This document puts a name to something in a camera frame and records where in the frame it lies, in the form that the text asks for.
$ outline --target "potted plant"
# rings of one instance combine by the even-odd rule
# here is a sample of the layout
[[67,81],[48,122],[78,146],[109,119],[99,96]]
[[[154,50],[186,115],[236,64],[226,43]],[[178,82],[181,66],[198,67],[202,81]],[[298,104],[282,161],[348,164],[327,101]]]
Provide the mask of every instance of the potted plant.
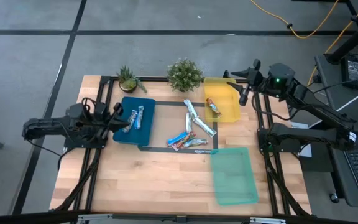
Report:
[[203,81],[203,72],[197,68],[196,64],[185,58],[180,59],[173,65],[168,66],[168,80],[171,83],[172,91],[181,92],[193,91],[194,87],[199,87]]
[[117,76],[119,81],[119,88],[124,92],[133,93],[136,90],[136,87],[139,86],[144,91],[144,93],[147,93],[146,87],[128,67],[122,66],[119,73],[117,73]]

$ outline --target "small pot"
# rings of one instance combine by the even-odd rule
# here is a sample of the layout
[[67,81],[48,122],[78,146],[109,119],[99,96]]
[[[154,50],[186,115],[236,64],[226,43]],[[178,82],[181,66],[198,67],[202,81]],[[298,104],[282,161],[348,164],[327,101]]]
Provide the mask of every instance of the small pot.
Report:
[[124,87],[122,87],[121,83],[119,84],[119,88],[126,93],[133,93],[136,90],[136,87],[137,87],[137,85],[134,88],[131,88],[130,90],[128,90],[128,89],[125,89]]

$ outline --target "wooden table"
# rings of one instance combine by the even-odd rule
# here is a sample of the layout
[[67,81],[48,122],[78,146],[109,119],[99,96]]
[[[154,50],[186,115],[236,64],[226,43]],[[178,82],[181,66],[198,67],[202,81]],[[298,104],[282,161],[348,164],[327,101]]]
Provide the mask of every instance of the wooden table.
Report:
[[[84,76],[77,101],[83,97],[96,99],[100,76]],[[156,101],[204,102],[202,84],[194,92],[172,91],[166,82],[144,82],[148,93],[139,88],[132,94],[121,91],[118,82],[114,82],[110,111],[115,102],[123,96],[153,98]],[[264,109],[263,97],[260,97]],[[271,98],[272,111],[288,117],[285,102],[279,103]],[[290,125],[274,117],[275,122]],[[167,132],[174,127],[167,125]],[[235,123],[218,123],[218,147],[247,147],[249,149],[259,202],[251,205],[219,206],[214,197],[211,175],[210,155],[142,152],[136,146],[119,144],[112,140],[102,150],[94,196],[92,212],[103,213],[151,213],[151,214],[187,214],[187,215],[258,215],[271,216],[272,209],[264,158],[259,153],[256,129],[256,112],[250,103],[241,107],[241,119]],[[75,149],[63,159],[58,173],[50,208],[56,208],[77,184],[85,149]],[[301,165],[290,153],[281,153],[285,183],[295,200],[307,212],[311,212]],[[80,208],[85,207],[87,185],[84,187]],[[283,213],[280,191],[276,186],[279,212]]]

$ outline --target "green transparent tray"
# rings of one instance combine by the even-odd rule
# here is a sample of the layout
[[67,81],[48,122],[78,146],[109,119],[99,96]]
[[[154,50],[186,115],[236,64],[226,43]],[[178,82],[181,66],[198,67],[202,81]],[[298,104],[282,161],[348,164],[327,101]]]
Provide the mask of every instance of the green transparent tray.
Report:
[[218,204],[225,206],[258,202],[248,148],[213,149],[211,165]]

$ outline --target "yellow tray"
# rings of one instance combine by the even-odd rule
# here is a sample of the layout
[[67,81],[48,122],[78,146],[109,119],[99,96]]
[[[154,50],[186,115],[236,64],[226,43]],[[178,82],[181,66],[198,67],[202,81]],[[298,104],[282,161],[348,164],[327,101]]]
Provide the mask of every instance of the yellow tray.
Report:
[[[226,82],[236,83],[233,78],[205,78],[204,79],[204,102],[205,119],[208,122],[235,122],[240,119],[239,93]],[[211,98],[219,112],[217,118],[206,99]]]

